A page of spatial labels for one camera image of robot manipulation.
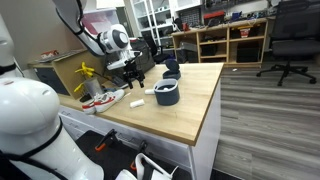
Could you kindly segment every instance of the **office chair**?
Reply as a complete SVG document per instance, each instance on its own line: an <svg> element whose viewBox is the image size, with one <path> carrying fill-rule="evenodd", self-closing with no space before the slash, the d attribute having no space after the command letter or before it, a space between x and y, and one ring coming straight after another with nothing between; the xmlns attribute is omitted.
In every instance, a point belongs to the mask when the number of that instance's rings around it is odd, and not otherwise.
<svg viewBox="0 0 320 180"><path fill-rule="evenodd" d="M144 35L143 38L151 49L151 55L156 64L160 64L169 59L170 55L163 54L163 46L157 46L151 35Z"/></svg>
<svg viewBox="0 0 320 180"><path fill-rule="evenodd" d="M271 34L273 56L289 58L286 65L276 64L269 70L257 73L283 71L278 82L289 73L296 73L310 78L310 83L317 83L314 76L307 74L306 66L291 66L293 57L320 54L320 0L291 0L279 2Z"/></svg>

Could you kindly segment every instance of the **wooden table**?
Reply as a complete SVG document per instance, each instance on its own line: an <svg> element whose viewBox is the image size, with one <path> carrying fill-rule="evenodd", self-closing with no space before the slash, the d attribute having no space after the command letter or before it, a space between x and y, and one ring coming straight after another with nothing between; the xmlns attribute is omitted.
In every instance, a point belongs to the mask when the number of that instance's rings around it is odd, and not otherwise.
<svg viewBox="0 0 320 180"><path fill-rule="evenodd" d="M168 140L166 142L176 144L177 147L185 147L189 162L184 168L190 171L193 179L210 179L220 134L219 79L222 68L222 63L180 65L181 78L178 85L180 100L172 106L160 106L154 95L144 94L144 90L152 88L158 80L162 79L163 72L167 70L164 65L156 65L145 74L145 88L140 88L138 83L134 82L133 89L125 90L131 95L104 113L96 114L95 118L137 130L146 134L146 137L143 138L148 138L150 135L161 140ZM79 110L79 113L82 111L79 101L67 96L59 97L62 106ZM144 99L144 106L129 107L130 102L139 99ZM83 114L84 119L88 117L90 116ZM171 162L173 164L185 165L179 163L179 159L173 161Z"/></svg>

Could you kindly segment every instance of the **white cabinet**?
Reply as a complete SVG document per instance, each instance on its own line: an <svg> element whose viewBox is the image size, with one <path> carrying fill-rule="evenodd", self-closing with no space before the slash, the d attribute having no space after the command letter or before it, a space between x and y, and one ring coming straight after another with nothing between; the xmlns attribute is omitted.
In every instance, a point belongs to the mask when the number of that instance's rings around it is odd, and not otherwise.
<svg viewBox="0 0 320 180"><path fill-rule="evenodd" d="M151 35L158 45L172 45L174 11L169 0L131 0L131 5L140 36Z"/></svg>
<svg viewBox="0 0 320 180"><path fill-rule="evenodd" d="M191 172L188 145L186 144L150 134L97 116L86 115L81 111L64 106L60 107L59 116L61 117L64 128L74 140L78 139L89 130L105 135L110 130L114 129L117 131L116 137L125 145L138 149L142 140L146 140L148 143L148 153Z"/></svg>

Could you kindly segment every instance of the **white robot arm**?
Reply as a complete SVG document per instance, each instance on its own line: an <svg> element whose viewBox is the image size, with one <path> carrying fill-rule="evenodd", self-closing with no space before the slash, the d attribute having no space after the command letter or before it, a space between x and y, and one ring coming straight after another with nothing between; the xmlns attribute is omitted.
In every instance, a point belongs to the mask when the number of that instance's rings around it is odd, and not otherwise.
<svg viewBox="0 0 320 180"><path fill-rule="evenodd" d="M131 79L137 79L143 87L144 75L137 70L134 59L137 57L131 49L130 40L125 28L121 24L112 25L109 31L101 32L97 36L90 34L81 22L83 6L86 0L53 0L56 11L64 24L95 56L117 52L119 60L109 64L109 70L124 67L124 80L132 88Z"/></svg>

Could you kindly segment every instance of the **sneaker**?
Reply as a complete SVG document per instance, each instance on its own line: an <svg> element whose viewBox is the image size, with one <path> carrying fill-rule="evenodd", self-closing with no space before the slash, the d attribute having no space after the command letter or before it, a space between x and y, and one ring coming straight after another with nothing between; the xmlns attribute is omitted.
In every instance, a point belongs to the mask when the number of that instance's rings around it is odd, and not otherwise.
<svg viewBox="0 0 320 180"><path fill-rule="evenodd" d="M84 102L82 105L82 110L87 115L94 114L96 112L96 108L94 107L94 99Z"/></svg>
<svg viewBox="0 0 320 180"><path fill-rule="evenodd" d="M94 107L97 112L101 113L109 109L113 104L118 102L124 96L124 90L119 89L115 92L106 92L95 96Z"/></svg>

